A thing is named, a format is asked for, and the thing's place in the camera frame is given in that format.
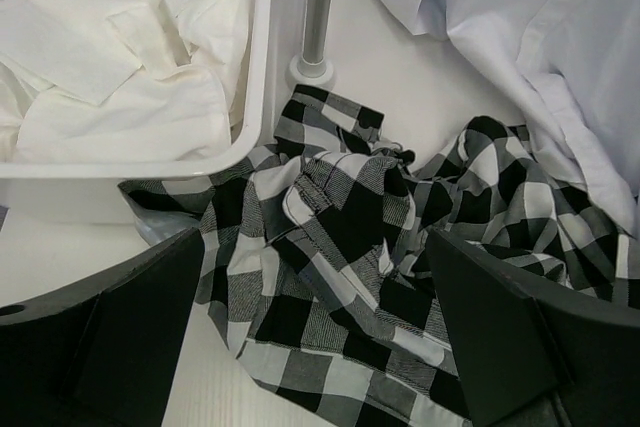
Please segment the white plastic bin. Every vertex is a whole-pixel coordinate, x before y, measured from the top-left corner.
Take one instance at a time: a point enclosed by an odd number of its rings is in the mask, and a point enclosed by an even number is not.
[[[117,189],[121,180],[189,179],[240,161],[258,142],[263,118],[271,0],[253,3],[251,36],[237,93],[244,99],[244,122],[228,151],[206,160],[163,163],[0,163],[0,205],[50,221],[129,223],[132,214]]]

